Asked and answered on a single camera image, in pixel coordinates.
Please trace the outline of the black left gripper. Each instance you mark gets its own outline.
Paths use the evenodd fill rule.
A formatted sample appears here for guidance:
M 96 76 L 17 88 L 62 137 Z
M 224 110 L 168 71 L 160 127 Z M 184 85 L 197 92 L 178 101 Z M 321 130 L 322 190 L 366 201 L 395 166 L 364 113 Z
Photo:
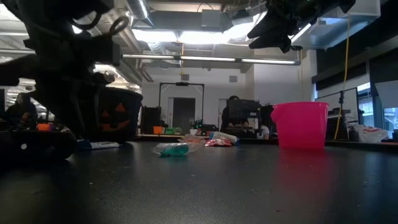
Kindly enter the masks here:
M 113 8 L 114 0 L 23 0 L 25 43 L 54 70 L 77 76 L 87 76 L 96 63 L 118 66 L 123 54 L 112 37 L 129 25 L 129 18 L 118 17 L 100 35 L 88 32 Z M 40 77 L 37 101 L 75 135 L 88 138 L 100 129 L 100 91 L 113 81 L 106 73 Z

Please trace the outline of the white blue Hershey's bar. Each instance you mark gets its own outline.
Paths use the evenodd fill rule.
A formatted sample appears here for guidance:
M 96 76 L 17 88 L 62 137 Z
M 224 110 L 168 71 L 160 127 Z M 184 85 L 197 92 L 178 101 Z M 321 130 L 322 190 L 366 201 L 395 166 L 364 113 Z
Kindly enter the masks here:
M 213 140 L 213 139 L 228 140 L 232 145 L 236 145 L 236 146 L 240 142 L 240 139 L 238 137 L 230 135 L 230 134 L 222 133 L 219 131 L 211 132 L 209 139 L 210 140 Z
M 89 141 L 78 141 L 77 146 L 81 151 L 92 151 L 98 149 L 113 149 L 119 148 L 120 144 L 116 142 L 89 142 Z

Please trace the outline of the blue clear-wrapped candy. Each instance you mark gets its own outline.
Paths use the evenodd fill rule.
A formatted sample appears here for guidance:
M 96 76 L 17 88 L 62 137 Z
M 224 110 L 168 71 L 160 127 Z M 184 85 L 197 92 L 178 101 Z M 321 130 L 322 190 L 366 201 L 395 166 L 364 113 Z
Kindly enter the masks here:
M 193 142 L 159 143 L 152 152 L 159 157 L 183 157 L 204 147 L 204 144 Z

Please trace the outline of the red candy packet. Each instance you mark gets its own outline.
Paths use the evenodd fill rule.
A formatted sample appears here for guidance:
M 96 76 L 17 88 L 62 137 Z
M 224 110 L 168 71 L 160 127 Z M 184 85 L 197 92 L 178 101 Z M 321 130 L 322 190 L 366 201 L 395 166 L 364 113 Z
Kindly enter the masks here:
M 207 147 L 231 147 L 232 145 L 228 139 L 209 139 L 205 142 Z

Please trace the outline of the orange-brown clear-wrapped candy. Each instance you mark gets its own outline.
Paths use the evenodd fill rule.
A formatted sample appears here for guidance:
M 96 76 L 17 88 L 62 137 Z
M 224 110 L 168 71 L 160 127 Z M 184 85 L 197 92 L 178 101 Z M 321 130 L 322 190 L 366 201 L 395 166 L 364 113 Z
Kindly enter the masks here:
M 199 145 L 204 146 L 206 139 L 203 136 L 186 134 L 186 135 L 182 136 L 178 141 L 183 142 L 183 143 L 192 143 L 192 144 L 199 144 Z

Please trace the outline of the person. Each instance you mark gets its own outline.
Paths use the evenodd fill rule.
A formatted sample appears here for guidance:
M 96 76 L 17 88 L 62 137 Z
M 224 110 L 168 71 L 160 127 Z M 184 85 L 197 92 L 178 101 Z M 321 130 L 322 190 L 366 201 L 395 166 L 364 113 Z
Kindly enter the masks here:
M 223 132 L 227 128 L 236 128 L 236 127 L 248 127 L 249 122 L 246 118 L 231 118 L 229 116 L 229 107 L 226 106 L 223 109 L 221 115 L 221 127 L 220 131 Z
M 20 125 L 29 130 L 37 128 L 37 109 L 27 93 L 19 93 L 13 105 L 5 112 L 5 119 L 10 124 Z

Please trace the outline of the grey ceiling unit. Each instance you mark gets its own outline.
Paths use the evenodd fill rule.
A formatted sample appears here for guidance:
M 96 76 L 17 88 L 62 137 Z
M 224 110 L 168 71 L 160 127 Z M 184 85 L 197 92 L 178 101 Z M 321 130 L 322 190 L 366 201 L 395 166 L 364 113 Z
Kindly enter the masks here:
M 201 11 L 201 28 L 203 30 L 220 30 L 222 13 L 217 10 L 203 9 Z

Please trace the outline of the black monitor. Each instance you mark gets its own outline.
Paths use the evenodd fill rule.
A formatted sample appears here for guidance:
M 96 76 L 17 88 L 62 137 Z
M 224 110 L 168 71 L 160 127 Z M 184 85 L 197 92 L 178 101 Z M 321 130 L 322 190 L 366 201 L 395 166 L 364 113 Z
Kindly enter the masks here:
M 255 100 L 228 100 L 230 118 L 259 118 L 261 105 Z

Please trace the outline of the black tripod stand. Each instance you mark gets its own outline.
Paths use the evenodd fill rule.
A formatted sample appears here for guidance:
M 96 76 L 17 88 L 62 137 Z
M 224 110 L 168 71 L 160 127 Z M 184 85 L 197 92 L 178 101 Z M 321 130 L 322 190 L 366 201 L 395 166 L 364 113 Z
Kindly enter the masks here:
M 328 111 L 327 132 L 326 139 L 334 141 L 348 141 L 349 131 L 347 128 L 346 113 L 351 113 L 351 110 L 344 110 L 345 93 L 339 92 L 338 107 Z

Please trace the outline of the pink plastic bucket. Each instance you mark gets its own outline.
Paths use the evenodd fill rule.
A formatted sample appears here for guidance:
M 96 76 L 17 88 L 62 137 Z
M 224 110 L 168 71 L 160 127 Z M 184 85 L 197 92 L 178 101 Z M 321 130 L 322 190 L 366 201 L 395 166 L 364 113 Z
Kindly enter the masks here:
M 278 143 L 284 149 L 323 150 L 328 119 L 328 103 L 304 101 L 273 106 Z

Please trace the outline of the dark double door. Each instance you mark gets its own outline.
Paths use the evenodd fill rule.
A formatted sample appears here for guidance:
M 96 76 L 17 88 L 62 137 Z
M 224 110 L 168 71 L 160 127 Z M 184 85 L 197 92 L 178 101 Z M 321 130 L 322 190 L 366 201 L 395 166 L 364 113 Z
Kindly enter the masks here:
M 195 120 L 195 103 L 194 98 L 174 98 L 172 124 L 181 129 L 181 134 L 190 134 Z

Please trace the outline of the small robot green light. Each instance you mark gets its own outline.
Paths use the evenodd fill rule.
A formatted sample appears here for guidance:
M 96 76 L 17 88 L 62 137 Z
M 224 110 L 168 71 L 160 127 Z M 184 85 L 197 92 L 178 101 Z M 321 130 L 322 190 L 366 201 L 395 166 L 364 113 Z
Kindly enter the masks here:
M 202 119 L 194 121 L 191 128 L 194 130 L 193 135 L 196 136 L 210 136 L 212 132 L 219 130 L 215 124 L 205 124 Z

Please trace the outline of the white plastic bag red print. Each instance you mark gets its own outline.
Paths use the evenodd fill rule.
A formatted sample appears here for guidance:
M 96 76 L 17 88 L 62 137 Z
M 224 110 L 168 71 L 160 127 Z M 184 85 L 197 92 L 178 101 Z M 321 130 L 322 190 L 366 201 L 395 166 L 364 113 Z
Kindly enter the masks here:
M 362 143 L 380 143 L 383 139 L 389 137 L 388 131 L 381 128 L 375 128 L 371 126 L 364 126 L 362 124 L 356 124 L 353 126 L 354 130 L 358 133 L 359 142 Z

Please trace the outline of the black gantry frame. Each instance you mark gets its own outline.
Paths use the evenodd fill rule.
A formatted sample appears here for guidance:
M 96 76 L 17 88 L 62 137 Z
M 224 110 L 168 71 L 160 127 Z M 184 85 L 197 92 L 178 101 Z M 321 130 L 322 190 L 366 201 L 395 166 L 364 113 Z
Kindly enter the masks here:
M 161 118 L 166 124 L 173 127 L 173 103 L 174 98 L 194 98 L 195 120 L 203 119 L 205 85 L 189 82 L 160 82 L 158 107 L 161 108 Z

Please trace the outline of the silver ventilation duct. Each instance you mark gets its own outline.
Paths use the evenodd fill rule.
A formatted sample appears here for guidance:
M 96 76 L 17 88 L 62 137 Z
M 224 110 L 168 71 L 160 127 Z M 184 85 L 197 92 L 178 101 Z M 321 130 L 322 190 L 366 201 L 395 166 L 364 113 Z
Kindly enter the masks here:
M 150 6 L 146 0 L 126 0 L 126 6 L 136 20 L 146 19 L 150 14 Z

